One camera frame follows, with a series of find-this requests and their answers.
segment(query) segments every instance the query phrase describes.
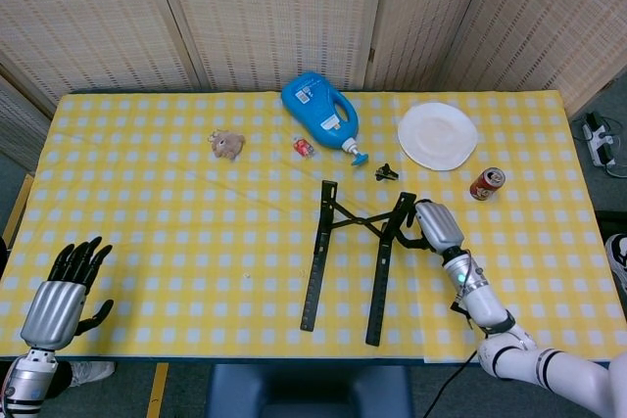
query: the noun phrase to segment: small teddy bear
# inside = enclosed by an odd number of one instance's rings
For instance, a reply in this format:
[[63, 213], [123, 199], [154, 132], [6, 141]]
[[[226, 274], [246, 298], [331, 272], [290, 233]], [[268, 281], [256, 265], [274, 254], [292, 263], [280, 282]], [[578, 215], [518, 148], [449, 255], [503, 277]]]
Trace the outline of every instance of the small teddy bear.
[[212, 143], [212, 149], [216, 157], [224, 157], [232, 161], [242, 152], [242, 148], [246, 142], [242, 134], [222, 131], [220, 129], [212, 132], [209, 140]]

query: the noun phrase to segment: small red toy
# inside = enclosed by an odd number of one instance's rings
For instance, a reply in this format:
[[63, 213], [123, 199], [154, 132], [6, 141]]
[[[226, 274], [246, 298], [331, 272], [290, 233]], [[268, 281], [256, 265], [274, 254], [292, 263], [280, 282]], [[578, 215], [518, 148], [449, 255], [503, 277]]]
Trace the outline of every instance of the small red toy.
[[307, 139], [303, 137], [294, 139], [293, 147], [296, 152], [298, 152], [301, 156], [303, 156], [306, 159], [311, 157], [313, 154], [315, 154], [315, 150], [312, 147], [312, 145], [309, 142], [307, 142]]

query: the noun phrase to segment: black folding rack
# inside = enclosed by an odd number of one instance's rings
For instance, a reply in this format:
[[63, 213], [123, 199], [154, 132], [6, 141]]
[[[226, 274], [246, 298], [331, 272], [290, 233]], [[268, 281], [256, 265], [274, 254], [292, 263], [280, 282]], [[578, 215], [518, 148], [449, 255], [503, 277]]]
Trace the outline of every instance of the black folding rack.
[[[363, 225], [379, 238], [379, 250], [376, 256], [376, 270], [374, 272], [374, 284], [372, 286], [368, 327], [365, 334], [365, 342], [368, 345], [378, 347], [381, 341], [381, 330], [383, 328], [383, 312], [385, 310], [385, 297], [387, 294], [390, 258], [394, 239], [397, 239], [401, 245], [408, 249], [425, 250], [430, 248], [424, 237], [409, 240], [401, 231], [401, 226], [404, 221], [407, 221], [408, 227], [411, 227], [413, 223], [415, 217], [415, 207], [413, 203], [416, 195], [413, 193], [401, 193], [394, 209], [372, 217], [357, 217], [353, 215], [335, 200], [336, 195], [337, 182], [323, 180], [320, 198], [320, 217], [315, 237], [315, 247], [313, 249], [312, 270], [307, 286], [305, 305], [303, 307], [301, 330], [308, 332], [314, 330], [315, 315], [317, 313], [317, 305], [322, 289], [322, 277], [324, 275], [326, 255], [331, 240], [331, 231], [351, 224]], [[336, 209], [347, 218], [339, 222], [333, 222]], [[383, 223], [381, 229], [373, 225], [373, 222], [386, 219], [387, 221]]]

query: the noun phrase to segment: blue detergent bottle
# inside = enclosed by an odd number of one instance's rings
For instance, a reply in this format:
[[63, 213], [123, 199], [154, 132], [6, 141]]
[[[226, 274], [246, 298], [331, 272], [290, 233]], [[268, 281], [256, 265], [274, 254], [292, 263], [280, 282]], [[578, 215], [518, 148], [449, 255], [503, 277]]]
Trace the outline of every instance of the blue detergent bottle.
[[[322, 75], [306, 72], [295, 78], [281, 91], [281, 100], [318, 143], [353, 154], [353, 165], [368, 160], [368, 154], [361, 154], [355, 141], [360, 121], [353, 105]], [[348, 119], [337, 115], [336, 105]]]

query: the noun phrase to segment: woven screen panel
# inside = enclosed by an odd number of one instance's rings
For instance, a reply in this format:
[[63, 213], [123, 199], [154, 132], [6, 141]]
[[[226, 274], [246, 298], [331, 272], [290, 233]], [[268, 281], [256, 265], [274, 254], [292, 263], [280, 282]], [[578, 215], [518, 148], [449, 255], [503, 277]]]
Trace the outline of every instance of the woven screen panel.
[[278, 90], [306, 70], [361, 88], [376, 0], [180, 0], [211, 86]]
[[558, 89], [571, 113], [627, 64], [627, 0], [475, 0], [452, 90]]
[[470, 0], [380, 0], [365, 86], [429, 90]]
[[2, 0], [0, 47], [54, 102], [190, 83], [154, 0]]
[[4, 82], [0, 83], [0, 152], [35, 171], [50, 121]]

